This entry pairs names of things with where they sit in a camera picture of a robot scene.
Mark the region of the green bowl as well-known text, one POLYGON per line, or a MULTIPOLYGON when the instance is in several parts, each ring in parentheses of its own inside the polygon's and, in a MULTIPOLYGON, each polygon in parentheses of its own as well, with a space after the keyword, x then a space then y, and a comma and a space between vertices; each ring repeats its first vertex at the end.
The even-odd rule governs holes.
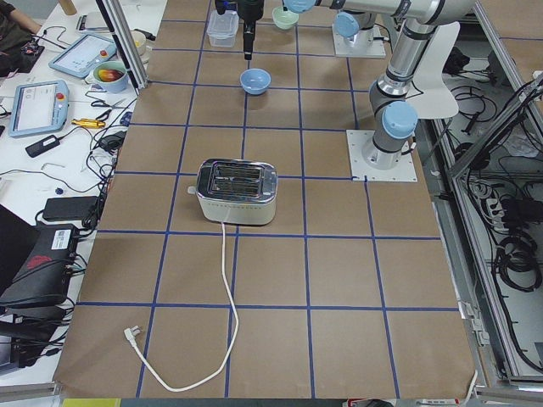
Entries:
POLYGON ((299 15, 285 10, 283 6, 275 7, 271 12, 274 25, 280 30, 290 30, 296 26, 299 21, 299 15))

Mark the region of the blue bowl with fruit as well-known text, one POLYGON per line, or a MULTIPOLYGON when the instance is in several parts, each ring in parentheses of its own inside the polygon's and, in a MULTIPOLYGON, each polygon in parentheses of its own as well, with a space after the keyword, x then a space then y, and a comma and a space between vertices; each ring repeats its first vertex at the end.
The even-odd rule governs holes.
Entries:
POLYGON ((86 83, 99 85, 106 92, 120 93, 127 88, 128 74, 120 61, 108 61, 99 64, 86 77, 86 83))

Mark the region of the clear plastic food container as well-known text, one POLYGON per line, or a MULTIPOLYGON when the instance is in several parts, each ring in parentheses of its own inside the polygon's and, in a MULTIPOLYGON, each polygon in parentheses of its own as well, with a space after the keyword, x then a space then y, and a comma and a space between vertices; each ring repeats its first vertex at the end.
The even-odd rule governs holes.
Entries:
POLYGON ((207 36, 212 47, 233 47, 238 32, 238 14, 227 10, 224 14, 212 11, 207 25, 207 36))

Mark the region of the white chrome toaster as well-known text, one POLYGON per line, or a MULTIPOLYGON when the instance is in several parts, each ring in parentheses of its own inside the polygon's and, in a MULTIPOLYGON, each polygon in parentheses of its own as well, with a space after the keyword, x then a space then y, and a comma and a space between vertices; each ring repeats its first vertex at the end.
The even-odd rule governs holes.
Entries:
POLYGON ((188 188, 206 219, 246 226, 263 226, 276 214, 278 175, 265 162, 244 159, 207 159, 197 182, 188 188))

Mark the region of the black scissors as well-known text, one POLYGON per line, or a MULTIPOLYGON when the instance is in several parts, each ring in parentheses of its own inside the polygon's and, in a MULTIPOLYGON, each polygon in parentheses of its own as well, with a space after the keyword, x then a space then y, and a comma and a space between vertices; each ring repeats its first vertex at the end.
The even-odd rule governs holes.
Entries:
POLYGON ((106 121, 109 118, 110 114, 113 112, 114 109, 122 109, 120 104, 123 103, 124 101, 125 101, 124 98, 122 98, 121 100, 118 100, 115 103, 107 103, 103 99, 97 99, 97 100, 92 101, 90 103, 91 107, 104 108, 105 109, 105 111, 102 114, 100 114, 99 116, 97 116, 95 118, 95 120, 106 121))

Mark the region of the blue teach pendant rear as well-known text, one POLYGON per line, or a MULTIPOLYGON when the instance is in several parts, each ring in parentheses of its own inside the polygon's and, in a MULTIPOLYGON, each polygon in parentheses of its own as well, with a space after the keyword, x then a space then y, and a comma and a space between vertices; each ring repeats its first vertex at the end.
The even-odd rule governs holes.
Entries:
POLYGON ((117 46, 103 36, 86 34, 53 58, 48 66, 67 75, 83 78, 99 64, 115 56, 117 46))

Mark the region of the blue teach pendant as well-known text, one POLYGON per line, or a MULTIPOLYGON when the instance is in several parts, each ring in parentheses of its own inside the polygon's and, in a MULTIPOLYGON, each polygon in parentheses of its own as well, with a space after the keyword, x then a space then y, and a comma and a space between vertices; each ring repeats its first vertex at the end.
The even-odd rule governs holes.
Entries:
POLYGON ((99 64, 115 56, 117 46, 103 36, 86 34, 53 58, 48 66, 67 75, 83 78, 99 64))
POLYGON ((8 135, 29 137, 61 130, 67 120, 69 95, 62 80, 17 86, 8 135))

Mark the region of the orange metal tool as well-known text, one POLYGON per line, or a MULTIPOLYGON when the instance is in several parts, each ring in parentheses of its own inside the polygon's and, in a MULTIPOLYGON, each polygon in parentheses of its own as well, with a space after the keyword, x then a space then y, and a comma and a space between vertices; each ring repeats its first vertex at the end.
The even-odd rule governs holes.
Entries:
POLYGON ((72 120, 71 124, 85 127, 88 129, 101 129, 106 126, 106 123, 102 120, 91 120, 91 119, 72 120))

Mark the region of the white paper sheet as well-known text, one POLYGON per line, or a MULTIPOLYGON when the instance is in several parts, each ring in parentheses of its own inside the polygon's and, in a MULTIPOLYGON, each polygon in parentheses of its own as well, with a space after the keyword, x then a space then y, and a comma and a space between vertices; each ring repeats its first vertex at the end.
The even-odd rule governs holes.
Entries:
POLYGON ((458 22, 437 28, 412 78, 406 101, 421 120, 447 119, 458 114, 457 101, 442 74, 459 30, 458 22))

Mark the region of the blue teach pendant front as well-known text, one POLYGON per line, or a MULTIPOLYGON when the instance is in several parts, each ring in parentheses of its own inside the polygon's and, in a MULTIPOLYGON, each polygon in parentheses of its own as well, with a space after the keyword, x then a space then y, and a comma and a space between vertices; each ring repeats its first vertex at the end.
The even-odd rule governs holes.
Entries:
POLYGON ((62 80, 17 86, 8 135, 29 137, 61 130, 67 120, 69 95, 62 80))

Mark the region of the black power adapter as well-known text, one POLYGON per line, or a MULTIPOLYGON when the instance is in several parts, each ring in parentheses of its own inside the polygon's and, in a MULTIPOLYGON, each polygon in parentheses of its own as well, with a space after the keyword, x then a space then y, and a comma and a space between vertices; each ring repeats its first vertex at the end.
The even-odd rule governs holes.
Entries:
POLYGON ((96 196, 49 198, 42 212, 47 221, 83 220, 96 208, 96 196))

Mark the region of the black laptop computer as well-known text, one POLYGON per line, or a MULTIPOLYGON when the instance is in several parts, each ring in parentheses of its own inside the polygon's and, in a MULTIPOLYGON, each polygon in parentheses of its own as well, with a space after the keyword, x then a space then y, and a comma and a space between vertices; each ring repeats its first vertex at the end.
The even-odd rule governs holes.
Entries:
POLYGON ((2 207, 1 306, 29 309, 64 303, 78 237, 72 224, 31 226, 2 207))

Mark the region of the white bowl behind post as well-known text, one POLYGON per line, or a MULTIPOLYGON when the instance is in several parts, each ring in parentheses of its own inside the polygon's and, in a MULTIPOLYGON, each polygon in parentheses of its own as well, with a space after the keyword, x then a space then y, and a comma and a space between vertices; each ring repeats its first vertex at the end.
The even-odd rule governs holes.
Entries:
POLYGON ((150 60, 153 47, 150 45, 149 40, 142 32, 133 30, 131 31, 131 35, 134 45, 137 49, 137 54, 142 60, 142 63, 147 64, 150 60))

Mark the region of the aluminium frame post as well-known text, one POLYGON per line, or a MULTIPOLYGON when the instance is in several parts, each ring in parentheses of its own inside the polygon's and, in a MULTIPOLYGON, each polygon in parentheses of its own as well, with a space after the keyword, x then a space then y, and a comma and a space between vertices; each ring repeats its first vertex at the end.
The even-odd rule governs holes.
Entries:
POLYGON ((128 77, 135 90, 148 85, 148 75, 133 41, 126 16, 117 0, 96 0, 98 10, 117 46, 117 53, 124 64, 128 77))

